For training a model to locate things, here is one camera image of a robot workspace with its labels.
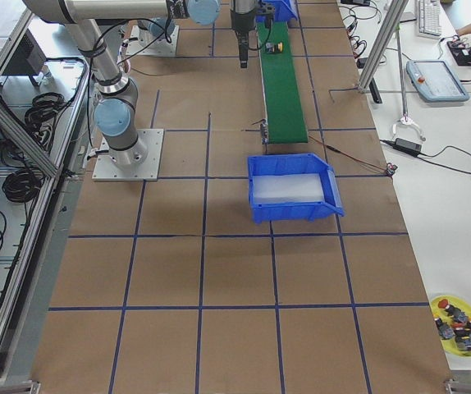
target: red object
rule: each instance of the red object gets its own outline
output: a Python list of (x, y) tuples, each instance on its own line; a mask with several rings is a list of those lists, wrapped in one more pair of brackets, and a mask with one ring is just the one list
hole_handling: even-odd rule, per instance
[(447, 298), (444, 298), (440, 302), (438, 302), (438, 308), (445, 309), (449, 305), (449, 301)]

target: keyboard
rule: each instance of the keyboard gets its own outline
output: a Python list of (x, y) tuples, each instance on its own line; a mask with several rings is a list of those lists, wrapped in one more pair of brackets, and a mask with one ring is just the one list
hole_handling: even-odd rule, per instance
[(440, 26), (440, 0), (416, 0), (416, 35), (439, 39)]

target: object in yellow bowl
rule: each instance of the object in yellow bowl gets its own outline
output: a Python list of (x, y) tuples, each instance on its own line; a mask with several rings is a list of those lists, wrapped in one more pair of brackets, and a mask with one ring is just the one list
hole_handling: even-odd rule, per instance
[(441, 295), (431, 301), (431, 309), (443, 350), (452, 355), (471, 356), (471, 305), (453, 295)]

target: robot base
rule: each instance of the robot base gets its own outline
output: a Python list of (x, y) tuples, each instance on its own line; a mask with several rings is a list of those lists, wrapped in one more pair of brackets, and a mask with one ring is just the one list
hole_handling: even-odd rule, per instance
[[(179, 36), (179, 26), (173, 30), (173, 33), (170, 35), (171, 44), (167, 43), (165, 39), (161, 39), (159, 41), (154, 42), (145, 50), (138, 53), (138, 55), (145, 55), (145, 56), (154, 56), (154, 57), (175, 57), (177, 51), (177, 38)], [(131, 29), (131, 36), (130, 39), (138, 39), (139, 38), (139, 27), (134, 26)], [(133, 55), (140, 49), (142, 49), (144, 45), (136, 40), (130, 41), (128, 43), (128, 49), (126, 50), (126, 56)]]
[[(161, 162), (163, 129), (139, 129), (139, 138), (148, 147), (148, 157), (140, 164), (131, 167), (118, 167), (112, 158), (106, 154), (97, 157), (95, 163), (94, 181), (156, 181)], [(101, 150), (108, 149), (103, 140)]]

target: blue container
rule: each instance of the blue container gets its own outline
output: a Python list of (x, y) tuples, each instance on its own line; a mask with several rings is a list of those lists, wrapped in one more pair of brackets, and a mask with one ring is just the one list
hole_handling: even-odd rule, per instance
[[(325, 218), (334, 213), (345, 215), (337, 189), (334, 170), (313, 153), (278, 154), (248, 157), (249, 202), (254, 221)], [(254, 177), (263, 175), (318, 174), (322, 183), (324, 201), (256, 204)]]
[[(265, 0), (265, 2), (272, 4), (276, 8), (274, 22), (288, 22), (292, 18), (298, 20), (295, 5), (290, 0)], [(264, 16), (258, 16), (256, 21), (264, 22), (265, 18)]]

